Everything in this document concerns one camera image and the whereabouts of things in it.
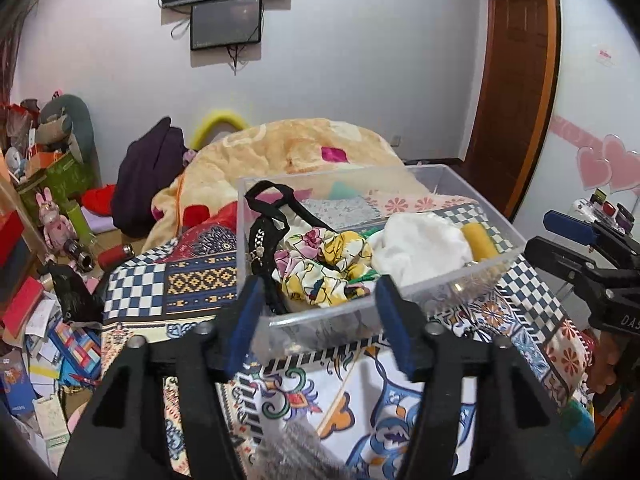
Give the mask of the yellow green sponge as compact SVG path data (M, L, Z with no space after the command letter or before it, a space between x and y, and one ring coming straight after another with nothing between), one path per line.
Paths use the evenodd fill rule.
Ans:
M474 261L481 262L499 255L494 241L480 223L467 223L462 226L461 231L471 248Z

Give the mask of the white drawstring pouch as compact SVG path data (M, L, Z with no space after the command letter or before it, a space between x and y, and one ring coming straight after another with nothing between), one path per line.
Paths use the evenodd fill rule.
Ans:
M432 212L392 214L368 242L372 268L389 275L398 287L437 278L473 261L471 246L462 231Z

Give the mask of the black strap floral bag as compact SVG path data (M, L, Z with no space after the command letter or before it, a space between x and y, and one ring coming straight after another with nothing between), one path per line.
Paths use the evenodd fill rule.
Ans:
M285 184L259 181L244 200L257 214L248 231L250 270L264 282L272 313L296 304L332 308L372 294L378 272L367 237L335 231Z

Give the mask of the wooden wardrobe with hearts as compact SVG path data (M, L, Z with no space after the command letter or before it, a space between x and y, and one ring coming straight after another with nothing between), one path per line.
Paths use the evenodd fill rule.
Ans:
M618 139L639 151L639 49L608 0L560 0L561 51L549 130L514 226L544 235L544 214L567 212L591 194L587 168L602 171L587 148Z

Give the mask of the brown wooden door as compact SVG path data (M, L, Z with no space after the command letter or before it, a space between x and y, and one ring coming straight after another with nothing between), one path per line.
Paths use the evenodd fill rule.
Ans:
M509 219L544 144L559 55L559 0L488 0L483 79L463 171Z

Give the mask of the red book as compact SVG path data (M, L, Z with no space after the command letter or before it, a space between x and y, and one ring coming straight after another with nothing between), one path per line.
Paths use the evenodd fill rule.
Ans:
M42 294L40 281L28 276L2 316L3 326L12 337L16 338L21 333L21 328L40 303Z

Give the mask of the patterned patchwork table cover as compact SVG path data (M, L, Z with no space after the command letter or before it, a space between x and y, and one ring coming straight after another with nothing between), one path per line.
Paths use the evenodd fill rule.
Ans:
M226 306L235 295L235 234L219 219L170 240L117 268L108 279L102 362L126 340L176 339ZM594 434L584 375L588 340L547 284L524 259L489 294L437 313L460 336L508 336L559 405L570 442L582 451ZM260 444L293 419L314 427L321 442L358 479L397 474L416 422L421 386L407 382L380 335L360 330L337 346L282 359L248 358L218 390L239 462L256 479Z

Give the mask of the red thermos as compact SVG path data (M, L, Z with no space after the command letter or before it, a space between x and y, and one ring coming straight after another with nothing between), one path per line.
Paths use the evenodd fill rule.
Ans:
M104 272L112 272L124 262L134 258L134 248L130 244L120 244L105 249L98 255L98 263Z

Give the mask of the green bottle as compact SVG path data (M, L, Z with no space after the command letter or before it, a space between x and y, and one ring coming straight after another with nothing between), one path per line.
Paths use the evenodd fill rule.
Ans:
M91 246L94 243L94 235L88 225L88 222L82 213L81 206L76 200L69 200L65 204L65 211L68 220L72 224L78 240L86 246Z

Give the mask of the pink bunny figure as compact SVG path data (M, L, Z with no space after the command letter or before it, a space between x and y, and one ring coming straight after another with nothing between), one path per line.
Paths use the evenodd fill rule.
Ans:
M44 241L54 254L60 254L68 240L76 240L77 233L60 207L55 203L50 188L36 193L38 217L43 226Z

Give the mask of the red box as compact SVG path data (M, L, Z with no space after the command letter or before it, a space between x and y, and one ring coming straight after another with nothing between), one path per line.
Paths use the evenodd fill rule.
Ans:
M16 210L2 214L0 219L0 266L4 266L24 231L23 222Z

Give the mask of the clear plastic storage bin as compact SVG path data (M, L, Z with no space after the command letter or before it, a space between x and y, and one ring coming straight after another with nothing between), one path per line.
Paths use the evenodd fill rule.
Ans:
M252 341L262 361L377 334L382 276L427 313L483 297L525 246L444 165L245 177L236 232L240 281L266 286Z

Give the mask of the green cardboard box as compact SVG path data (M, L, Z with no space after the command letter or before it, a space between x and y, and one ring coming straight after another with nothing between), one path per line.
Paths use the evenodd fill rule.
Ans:
M90 164L81 164L71 154L65 154L48 168L38 170L21 183L16 192L34 225L41 226L39 206L36 202L37 192L48 188L55 203L62 206L69 198L85 193L95 183L96 175Z

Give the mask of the dark purple backpack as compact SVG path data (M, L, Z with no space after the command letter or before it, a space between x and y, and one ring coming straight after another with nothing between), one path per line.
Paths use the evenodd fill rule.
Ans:
M169 117L129 145L111 201L116 229L131 238L149 235L155 224L152 199L183 172L187 150L182 130Z

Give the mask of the orange fleece blanket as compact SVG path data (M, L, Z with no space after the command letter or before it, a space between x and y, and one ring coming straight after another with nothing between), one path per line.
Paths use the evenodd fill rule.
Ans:
M186 207L204 205L213 216L234 202L238 181L245 177L401 164L382 136L349 122L285 119L231 133L202 148L182 174L154 196L156 222L143 249L176 237Z

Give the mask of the grey green plush toy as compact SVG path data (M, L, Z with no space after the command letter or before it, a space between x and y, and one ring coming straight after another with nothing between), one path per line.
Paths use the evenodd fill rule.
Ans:
M86 103L68 93L47 103L40 110L35 141L49 151L70 152L80 164L91 162L94 131Z

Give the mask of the small black monitor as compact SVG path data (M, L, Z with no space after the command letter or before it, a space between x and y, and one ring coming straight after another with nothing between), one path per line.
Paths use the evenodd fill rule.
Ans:
M262 0L213 0L191 9L192 51L259 44Z

